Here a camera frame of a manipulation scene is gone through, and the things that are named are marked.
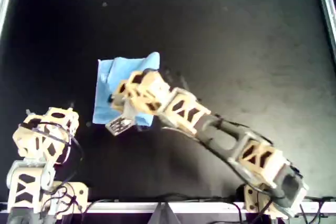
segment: black tabletop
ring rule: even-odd
[[[336,193],[336,77],[319,0],[10,0],[0,43],[0,200],[20,159],[12,134],[25,110],[72,102],[86,152],[74,181],[90,186],[91,199],[234,193],[233,172],[178,133],[113,137],[88,123],[98,59],[153,51],[213,112],[271,138],[301,169],[309,195]]]

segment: wire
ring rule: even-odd
[[[270,199],[267,204],[265,205],[265,207],[258,213],[257,217],[253,219],[253,221],[250,224],[255,224],[257,223],[258,219],[260,219],[263,214],[266,212],[267,208],[272,204],[273,200]]]
[[[304,221],[305,224],[308,224],[307,216],[306,216],[306,213],[303,210],[302,204],[300,204],[300,209],[301,209],[301,212],[302,212],[302,215],[303,215],[303,219],[305,220]]]
[[[42,207],[41,207],[41,210],[43,210],[43,208],[46,206],[46,204],[47,204],[49,201],[51,201],[51,200],[53,200],[53,199],[62,199],[62,198],[67,194],[67,192],[68,192],[67,187],[66,187],[66,186],[62,186],[61,188],[65,188],[65,192],[64,192],[64,194],[63,194],[62,196],[53,196],[53,197],[50,197],[49,199],[47,199],[47,200],[43,203],[43,205],[42,205]]]
[[[99,202],[109,202],[109,201],[112,201],[110,199],[99,199],[99,200],[96,200],[94,202],[92,202],[86,209],[85,211],[82,213],[82,217],[81,217],[81,220],[80,220],[80,224],[82,224],[84,222],[84,219],[85,219],[85,215],[87,214],[87,212],[89,211],[89,209],[96,203],[99,203]]]
[[[77,149],[79,150],[79,152],[80,152],[80,160],[79,160],[79,162],[78,162],[78,164],[77,164],[77,166],[76,166],[76,168],[73,170],[73,172],[65,179],[65,180],[63,180],[63,182],[59,185],[59,186],[57,186],[54,190],[52,190],[52,191],[45,191],[45,193],[46,194],[50,194],[50,195],[52,195],[52,194],[55,194],[55,192],[60,188],[60,187],[62,187],[64,184],[66,184],[66,183],[68,183],[75,175],[76,175],[76,173],[77,173],[77,170],[79,169],[79,167],[80,167],[80,164],[81,164],[81,162],[83,161],[83,159],[84,159],[84,157],[85,157],[85,153],[84,153],[84,151],[83,151],[83,149],[82,149],[82,147],[80,146],[80,144],[78,143],[78,141],[65,129],[65,128],[63,128],[62,127],[62,125],[60,125],[60,124],[58,124],[58,123],[53,123],[53,122],[39,122],[39,123],[37,123],[37,124],[48,124],[48,125],[52,125],[52,126],[55,126],[55,127],[58,127],[59,129],[61,129],[61,130],[63,130],[65,133],[67,133],[68,134],[68,136],[69,136],[69,142],[73,142],[75,145],[76,145],[76,147],[77,147]],[[72,143],[71,144],[69,144],[69,143],[67,143],[66,141],[64,141],[64,140],[61,140],[61,139],[59,139],[59,138],[57,138],[57,137],[54,137],[54,136],[52,136],[52,135],[49,135],[49,134],[47,134],[47,133],[45,133],[45,132],[42,132],[42,131],[39,131],[38,129],[34,129],[35,131],[37,131],[37,132],[39,132],[39,133],[41,133],[41,134],[43,134],[43,135],[45,135],[46,137],[50,137],[50,138],[52,138],[52,139],[54,139],[54,140],[57,140],[57,141],[59,141],[59,142],[62,142],[62,143],[64,143],[66,146],[68,146],[68,147],[70,147],[71,145],[72,145]]]

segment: wooden robot link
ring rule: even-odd
[[[272,218],[292,217],[307,194],[299,171],[267,138],[250,128],[228,122],[201,105],[190,92],[171,88],[158,71],[135,71],[120,82],[108,101],[121,115],[106,124],[118,135],[135,125],[139,112],[156,115],[171,129],[188,135],[224,161],[244,182],[245,208],[264,208]],[[79,126],[78,114],[49,108],[45,115],[28,116],[13,134],[18,153],[8,175],[8,223],[55,223],[87,207],[88,188],[80,182],[54,181],[56,164],[66,161]],[[233,148],[205,133],[208,127],[235,138]]]
[[[271,218],[293,217],[300,211],[299,205],[308,186],[282,151],[250,128],[212,115],[192,93],[171,88],[158,71],[133,72],[128,80],[120,82],[109,102],[113,109],[121,112],[118,118],[106,124],[113,135],[133,126],[139,112],[156,115],[164,124],[190,136],[233,169],[245,182],[245,208],[249,212],[257,212],[270,200],[272,203],[265,213]],[[220,140],[207,136],[208,127],[235,138],[234,147],[224,149]]]

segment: black cable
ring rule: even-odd
[[[231,163],[229,163],[225,158],[223,158],[222,156],[220,156],[219,154],[217,154],[216,152],[214,152],[212,149],[210,149],[205,143],[199,141],[199,143],[205,147],[207,150],[209,150],[211,153],[213,153],[215,156],[217,156],[220,160],[222,160],[226,165],[228,165],[232,171],[245,183],[247,184],[249,187],[251,187],[254,191],[257,191],[261,194],[267,195],[268,197],[270,197],[272,200],[273,199],[283,199],[285,196],[275,196],[273,195],[271,192],[268,192],[266,190],[262,190],[254,185],[252,185],[245,177],[243,177],[233,166]]]
[[[67,187],[62,186],[62,188],[65,188],[65,192],[64,192],[64,194],[63,194],[62,196],[53,196],[53,197],[50,197],[49,199],[47,199],[47,200],[43,203],[43,205],[42,205],[42,207],[41,207],[41,210],[43,210],[43,208],[45,207],[45,205],[47,204],[47,202],[49,202],[49,201],[51,201],[51,200],[53,200],[53,199],[62,199],[62,198],[67,194],[67,192],[68,192]]]
[[[76,168],[73,170],[73,172],[72,172],[72,173],[71,173],[65,180],[63,180],[63,182],[62,182],[59,186],[57,186],[54,190],[52,190],[52,191],[45,191],[46,194],[50,194],[50,195],[52,195],[52,194],[55,194],[55,192],[56,192],[60,187],[62,187],[64,184],[68,183],[68,182],[69,182],[69,181],[76,175],[77,170],[79,169],[80,164],[81,164],[81,162],[83,161],[83,159],[84,159],[84,157],[85,157],[85,153],[84,153],[82,147],[80,146],[80,144],[78,143],[78,141],[77,141],[77,140],[70,134],[70,132],[68,132],[65,128],[63,128],[62,125],[60,125],[60,124],[58,124],[58,123],[53,123],[53,122],[39,122],[39,123],[37,123],[37,124],[48,124],[48,125],[52,125],[52,126],[58,127],[59,129],[63,130],[65,133],[68,134],[69,139],[71,139],[71,141],[74,142],[74,144],[76,145],[77,149],[78,149],[79,152],[80,152],[80,160],[79,160],[79,162],[78,162]],[[52,135],[49,135],[49,134],[47,134],[47,133],[45,133],[45,132],[39,131],[38,129],[33,129],[33,130],[37,131],[37,132],[40,133],[40,134],[45,135],[46,137],[50,137],[50,138],[52,138],[53,140],[57,140],[57,141],[59,141],[59,142],[61,142],[61,143],[64,143],[64,144],[65,144],[66,146],[68,146],[68,147],[72,146],[72,144],[69,144],[69,143],[67,143],[67,142],[64,141],[64,140],[61,140],[61,139],[59,139],[59,138],[57,138],[57,137],[54,137],[54,136],[52,136]]]
[[[316,221],[317,218],[319,218],[319,222],[318,223],[320,223],[320,221],[321,221],[321,209],[323,207],[323,204],[326,201],[329,201],[329,200],[332,200],[332,199],[336,199],[336,197],[325,196],[325,197],[322,197],[322,198],[318,198],[318,197],[305,196],[305,199],[309,199],[309,200],[312,200],[312,201],[319,202],[319,208],[318,208],[316,214],[314,215],[313,219],[310,222],[307,222],[308,224],[313,224]],[[302,212],[303,218],[305,218],[306,213],[303,211],[303,209],[301,209],[301,212]]]
[[[307,220],[306,213],[304,212],[303,207],[302,207],[301,204],[300,204],[300,209],[301,209],[301,213],[302,213],[303,219],[305,220],[305,221],[304,221],[305,224],[308,224],[308,220]]]
[[[253,221],[252,221],[250,224],[255,224],[255,223],[257,223],[258,219],[260,219],[260,218],[263,216],[263,214],[266,212],[267,208],[272,204],[272,202],[273,202],[273,200],[270,199],[270,200],[267,202],[266,206],[265,206],[265,207],[258,213],[257,217],[254,218]]]
[[[99,202],[110,202],[112,200],[110,199],[99,199],[99,200],[96,200],[94,202],[92,202],[86,209],[85,211],[82,213],[82,216],[81,216],[81,220],[80,220],[80,224],[82,224],[84,222],[84,218],[85,218],[85,215],[87,214],[87,212],[89,211],[89,209],[96,203],[99,203]]]

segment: blue towel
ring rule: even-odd
[[[117,57],[113,60],[98,60],[95,110],[92,122],[107,124],[120,116],[119,111],[111,109],[108,97],[114,93],[121,80],[128,79],[133,71],[142,71],[146,68],[158,69],[159,66],[160,54],[158,52],[153,52],[142,59]],[[135,118],[135,123],[141,126],[151,126],[152,122],[153,116],[145,113],[139,113]]]

